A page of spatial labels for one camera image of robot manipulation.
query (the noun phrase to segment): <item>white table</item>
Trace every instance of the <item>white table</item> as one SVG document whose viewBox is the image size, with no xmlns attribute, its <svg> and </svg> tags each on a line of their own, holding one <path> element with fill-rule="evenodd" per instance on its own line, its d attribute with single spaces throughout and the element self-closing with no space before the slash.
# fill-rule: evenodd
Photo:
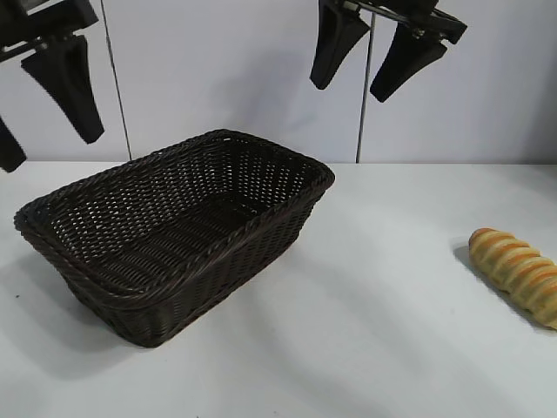
<svg viewBox="0 0 557 418">
<path fill-rule="evenodd" d="M 557 333 L 467 267 L 481 226 L 557 259 L 557 168 L 334 165 L 297 244 L 154 350 L 80 306 L 12 227 L 106 163 L 0 175 L 0 417 L 542 418 Z"/>
</svg>

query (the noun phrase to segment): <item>wicker basket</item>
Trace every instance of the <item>wicker basket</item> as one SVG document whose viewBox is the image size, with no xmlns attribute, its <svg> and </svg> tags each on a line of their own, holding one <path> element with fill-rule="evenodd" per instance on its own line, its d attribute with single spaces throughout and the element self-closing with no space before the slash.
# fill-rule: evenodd
<svg viewBox="0 0 557 418">
<path fill-rule="evenodd" d="M 156 347 L 283 253 L 333 181 L 311 158 L 214 131 L 37 199 L 15 223 L 82 303 Z"/>
</svg>

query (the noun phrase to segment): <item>baked bread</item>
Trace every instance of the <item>baked bread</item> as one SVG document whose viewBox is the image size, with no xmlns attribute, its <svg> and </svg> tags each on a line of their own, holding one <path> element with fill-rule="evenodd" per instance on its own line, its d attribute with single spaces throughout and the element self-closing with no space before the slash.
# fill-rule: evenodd
<svg viewBox="0 0 557 418">
<path fill-rule="evenodd" d="M 557 266 L 511 233 L 482 228 L 469 241 L 470 260 L 542 325 L 557 329 Z"/>
</svg>

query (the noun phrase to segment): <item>white wall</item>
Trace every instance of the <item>white wall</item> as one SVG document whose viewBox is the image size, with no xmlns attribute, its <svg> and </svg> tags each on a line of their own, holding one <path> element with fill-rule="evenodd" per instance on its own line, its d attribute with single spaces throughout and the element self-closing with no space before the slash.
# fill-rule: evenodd
<svg viewBox="0 0 557 418">
<path fill-rule="evenodd" d="M 317 0 L 130 4 L 105 2 L 134 157 L 225 127 L 354 161 L 366 41 L 315 89 Z"/>
<path fill-rule="evenodd" d="M 439 7 L 468 31 L 385 104 L 368 96 L 362 160 L 557 162 L 557 2 Z M 395 27 L 378 23 L 373 75 Z"/>
<path fill-rule="evenodd" d="M 0 64 L 0 115 L 29 159 L 122 161 L 128 158 L 100 0 L 91 3 L 101 21 L 84 33 L 89 41 L 91 82 L 106 130 L 95 144 L 87 145 L 77 135 L 57 104 L 23 71 L 21 59 Z"/>
</svg>

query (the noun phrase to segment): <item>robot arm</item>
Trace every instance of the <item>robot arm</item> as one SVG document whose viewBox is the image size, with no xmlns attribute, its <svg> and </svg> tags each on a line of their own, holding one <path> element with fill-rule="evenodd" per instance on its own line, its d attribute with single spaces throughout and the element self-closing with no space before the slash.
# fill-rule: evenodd
<svg viewBox="0 0 557 418">
<path fill-rule="evenodd" d="M 411 76 L 442 58 L 443 40 L 459 42 L 461 21 L 435 9 L 439 0 L 319 0 L 319 37 L 311 79 L 320 90 L 332 81 L 352 47 L 370 30 L 359 17 L 369 10 L 399 23 L 371 93 L 386 101 Z"/>
<path fill-rule="evenodd" d="M 23 69 L 50 94 L 80 137 L 95 142 L 104 128 L 91 89 L 87 41 L 74 32 L 98 21 L 88 0 L 63 0 L 29 13 L 46 0 L 0 0 L 0 63 L 35 51 Z M 0 167 L 15 170 L 25 154 L 0 119 Z"/>
</svg>

